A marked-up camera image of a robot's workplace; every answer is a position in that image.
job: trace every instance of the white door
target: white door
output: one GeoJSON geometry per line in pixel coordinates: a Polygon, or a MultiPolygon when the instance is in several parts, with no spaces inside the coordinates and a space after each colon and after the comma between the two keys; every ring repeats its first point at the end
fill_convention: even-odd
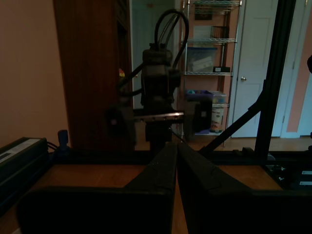
{"type": "Polygon", "coordinates": [[[312,132],[312,74],[310,74],[306,95],[301,111],[298,132],[301,136],[309,136],[312,132]]]}
{"type": "MultiPolygon", "coordinates": [[[[132,45],[133,45],[133,69],[142,63],[142,53],[154,43],[154,32],[156,23],[164,11],[175,6],[174,0],[133,0],[132,1],[132,45]]],[[[158,32],[160,36],[164,25],[170,18],[166,17],[158,32]]],[[[173,33],[167,48],[173,49],[173,33]]],[[[133,80],[133,90],[141,88],[141,72],[133,80]]],[[[134,97],[134,109],[142,108],[141,94],[134,97]]]]}
{"type": "MultiPolygon", "coordinates": [[[[234,121],[259,97],[267,75],[278,0],[247,0],[240,51],[234,121]]],[[[260,113],[233,137],[256,137],[260,113]]]]}

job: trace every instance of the wooden tabletop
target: wooden tabletop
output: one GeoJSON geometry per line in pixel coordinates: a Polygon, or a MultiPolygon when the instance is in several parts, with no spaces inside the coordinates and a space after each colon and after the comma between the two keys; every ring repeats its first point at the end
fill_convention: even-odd
{"type": "MultiPolygon", "coordinates": [[[[224,172],[253,189],[280,190],[260,166],[219,166],[224,172]]],[[[122,188],[140,174],[142,165],[54,165],[30,189],[45,186],[86,186],[122,188]]],[[[11,234],[19,227],[12,207],[0,218],[0,233],[11,234]]],[[[178,182],[175,189],[173,234],[187,234],[178,182]]]]}

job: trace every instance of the clear plastic container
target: clear plastic container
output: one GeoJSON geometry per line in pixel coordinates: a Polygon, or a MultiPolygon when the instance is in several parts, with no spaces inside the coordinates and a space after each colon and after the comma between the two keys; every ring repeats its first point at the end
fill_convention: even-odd
{"type": "Polygon", "coordinates": [[[220,92],[220,91],[208,91],[210,94],[213,95],[212,100],[213,103],[225,103],[226,94],[220,92]]]}
{"type": "Polygon", "coordinates": [[[188,72],[213,72],[217,48],[188,47],[188,72]]]}

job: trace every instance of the black cable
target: black cable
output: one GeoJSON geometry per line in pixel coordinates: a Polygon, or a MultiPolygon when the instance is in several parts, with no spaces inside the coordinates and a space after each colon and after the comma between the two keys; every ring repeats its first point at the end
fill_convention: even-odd
{"type": "Polygon", "coordinates": [[[133,97],[135,95],[138,95],[142,93],[142,89],[138,89],[138,90],[135,90],[133,92],[129,92],[129,93],[125,93],[125,92],[120,92],[119,94],[122,96],[122,97],[133,97]]]}
{"type": "Polygon", "coordinates": [[[144,64],[140,64],[132,73],[130,73],[125,79],[122,79],[118,85],[117,88],[120,89],[122,86],[124,86],[125,84],[127,84],[129,81],[131,81],[133,79],[133,77],[138,74],[142,68],[144,67],[144,64]]]}
{"type": "Polygon", "coordinates": [[[167,48],[167,45],[168,45],[168,43],[169,43],[169,39],[170,39],[171,33],[173,32],[173,30],[174,30],[176,24],[178,23],[179,19],[180,19],[180,16],[178,15],[178,16],[176,17],[176,19],[175,19],[173,25],[171,26],[171,29],[170,29],[170,31],[169,31],[169,33],[168,33],[168,35],[167,35],[167,39],[166,39],[166,43],[165,43],[165,49],[167,48]]]}
{"type": "Polygon", "coordinates": [[[50,149],[52,149],[52,150],[57,150],[56,148],[54,148],[53,146],[51,146],[51,145],[48,145],[48,147],[50,148],[50,149]]]}
{"type": "MultiPolygon", "coordinates": [[[[133,79],[133,77],[135,77],[136,74],[138,74],[142,68],[144,67],[144,63],[140,64],[132,73],[130,73],[127,78],[121,80],[118,85],[117,85],[117,89],[120,90],[120,88],[122,86],[124,86],[125,84],[127,84],[129,81],[131,81],[133,79]]],[[[142,89],[138,89],[138,90],[135,90],[133,92],[129,92],[129,93],[126,93],[126,92],[120,92],[119,91],[119,94],[122,96],[122,97],[133,97],[135,95],[138,95],[142,93],[142,89]]]]}
{"type": "Polygon", "coordinates": [[[156,27],[155,27],[155,34],[154,34],[154,41],[155,41],[155,47],[156,47],[156,50],[159,50],[159,46],[158,46],[158,31],[159,31],[159,26],[161,24],[161,22],[163,21],[163,19],[169,15],[169,14],[172,14],[172,13],[176,13],[176,14],[179,14],[182,18],[183,18],[183,21],[184,21],[184,25],[185,25],[185,35],[184,35],[184,40],[183,40],[183,43],[182,43],[182,46],[175,58],[175,61],[173,63],[173,68],[175,69],[176,66],[177,66],[177,63],[179,62],[180,60],[180,57],[182,56],[182,53],[183,53],[183,50],[185,49],[185,46],[186,46],[186,43],[187,43],[187,39],[189,37],[189,31],[190,31],[190,27],[189,27],[189,21],[187,20],[187,18],[185,17],[185,15],[182,13],[182,12],[179,12],[175,9],[171,9],[171,10],[167,10],[165,11],[161,16],[160,18],[158,19],[157,21],[157,24],[156,24],[156,27]]]}
{"type": "Polygon", "coordinates": [[[173,135],[175,135],[177,138],[179,138],[179,140],[181,140],[183,143],[187,144],[185,140],[183,140],[181,137],[179,137],[178,134],[176,134],[176,133],[172,130],[172,128],[169,128],[169,129],[171,130],[171,132],[172,132],[173,135]]]}
{"type": "Polygon", "coordinates": [[[48,145],[52,145],[54,148],[58,148],[57,145],[55,145],[55,144],[53,144],[53,143],[51,143],[51,142],[49,142],[49,141],[47,141],[47,143],[48,143],[48,145]]]}
{"type": "Polygon", "coordinates": [[[178,14],[174,14],[174,15],[168,20],[168,22],[166,23],[164,29],[162,30],[162,33],[161,33],[161,35],[160,35],[160,37],[159,37],[159,40],[158,40],[158,47],[160,46],[160,43],[161,43],[163,37],[165,36],[166,31],[167,31],[169,25],[170,25],[171,22],[175,19],[175,17],[178,17],[178,18],[179,18],[179,15],[178,15],[178,14]]]}

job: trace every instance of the wooden cabinet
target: wooden cabinet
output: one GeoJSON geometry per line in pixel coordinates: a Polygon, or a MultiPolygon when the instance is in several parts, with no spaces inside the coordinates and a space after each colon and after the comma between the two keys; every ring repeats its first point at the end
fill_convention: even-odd
{"type": "Polygon", "coordinates": [[[118,69],[131,71],[129,1],[54,0],[54,11],[73,148],[132,150],[105,122],[119,102],[118,69]]]}

